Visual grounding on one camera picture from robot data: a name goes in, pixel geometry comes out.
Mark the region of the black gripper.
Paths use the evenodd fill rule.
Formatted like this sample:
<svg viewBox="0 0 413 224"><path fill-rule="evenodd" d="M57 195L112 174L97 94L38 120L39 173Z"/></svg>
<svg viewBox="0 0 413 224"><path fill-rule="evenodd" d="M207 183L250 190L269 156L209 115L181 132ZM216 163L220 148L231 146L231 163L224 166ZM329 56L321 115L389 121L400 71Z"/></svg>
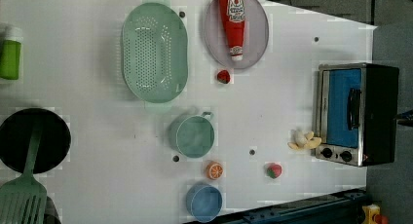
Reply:
<svg viewBox="0 0 413 224"><path fill-rule="evenodd" d="M413 110L397 114L395 119L401 126L413 127Z"/></svg>

